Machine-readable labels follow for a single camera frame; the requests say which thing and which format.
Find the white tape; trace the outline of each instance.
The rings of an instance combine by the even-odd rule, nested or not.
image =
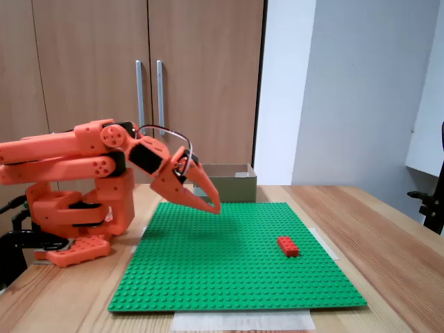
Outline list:
[[[235,178],[248,178],[248,172],[236,172],[234,174]]]
[[[333,260],[339,260],[339,257],[336,255],[336,253],[333,252],[332,248],[328,246],[327,243],[325,243],[324,239],[319,235],[319,233],[316,231],[316,228],[308,228],[310,230],[311,234],[316,238],[316,240],[319,242],[319,244],[324,248],[325,252],[328,253],[328,255]]]
[[[172,331],[315,330],[309,310],[187,311],[174,314]]]

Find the cabinet handle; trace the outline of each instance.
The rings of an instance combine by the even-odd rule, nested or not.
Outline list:
[[[142,82],[142,62],[136,60],[136,79],[137,79],[137,104],[139,106],[139,127],[145,125],[145,107],[144,107],[144,89]]]
[[[164,76],[162,72],[162,61],[157,61],[157,104],[159,105],[159,126],[165,127],[164,118]],[[161,130],[160,135],[165,135],[165,131]]]

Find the wood grain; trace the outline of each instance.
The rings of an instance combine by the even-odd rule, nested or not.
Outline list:
[[[444,308],[441,255],[337,187],[291,192],[413,330],[444,330],[444,318],[437,315]]]
[[[29,0],[0,1],[0,110],[0,142],[49,133]],[[24,194],[26,188],[0,187],[0,206]],[[11,217],[18,212],[0,216],[0,236],[12,230]],[[30,228],[31,223],[23,226]],[[25,252],[31,262],[32,255]]]
[[[396,216],[390,207],[353,187],[264,186],[258,200],[287,202],[307,227],[316,228],[368,301],[364,308],[311,311],[316,332],[443,331],[438,314],[444,259],[437,253],[444,244],[430,240],[428,230],[412,235],[406,231],[413,229],[412,220],[405,220],[405,230],[402,220],[390,217]],[[0,296],[1,331],[169,332],[172,313],[107,311],[131,249],[160,201],[148,185],[135,189],[135,220],[114,239],[111,256],[69,268],[30,267]],[[377,205],[385,214],[370,208]]]
[[[148,0],[154,124],[156,61],[164,63],[165,126],[203,163],[251,163],[262,0]],[[171,151],[184,145],[161,137]]]
[[[152,123],[145,0],[37,0],[33,7],[51,132],[96,119],[138,123],[136,60],[144,65],[145,119]],[[135,171],[137,182],[150,182]],[[91,187],[61,185],[82,192]]]

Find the cabinet door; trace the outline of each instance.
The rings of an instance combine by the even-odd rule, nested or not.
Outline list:
[[[148,0],[153,118],[163,62],[164,125],[203,163],[251,162],[263,1]],[[170,148],[177,139],[155,133]]]
[[[136,60],[152,122],[146,0],[38,0],[33,8],[51,132],[95,119],[139,123]]]
[[[0,142],[49,133],[29,0],[0,1],[0,110]],[[0,205],[24,194],[27,187],[0,185]],[[11,217],[18,212],[0,215],[0,236],[12,230]],[[31,228],[29,219],[23,227]],[[32,250],[25,255],[29,262]]]

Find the wire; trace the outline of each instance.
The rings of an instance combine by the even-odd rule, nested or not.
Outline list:
[[[157,125],[143,125],[140,126],[140,128],[137,130],[137,136],[139,136],[139,131],[144,129],[144,128],[153,128],[155,130],[164,130],[165,132],[168,132],[169,134],[175,135],[176,137],[179,137],[183,140],[185,140],[188,143],[188,156],[187,156],[187,161],[185,162],[185,167],[183,169],[183,172],[180,172],[181,176],[184,176],[189,169],[189,163],[191,162],[191,157],[193,155],[193,144],[191,143],[191,141],[188,140],[187,137],[185,137],[183,134],[180,134],[179,132],[176,132],[174,130],[170,130],[168,128],[165,127],[161,127],[161,126],[157,126]]]

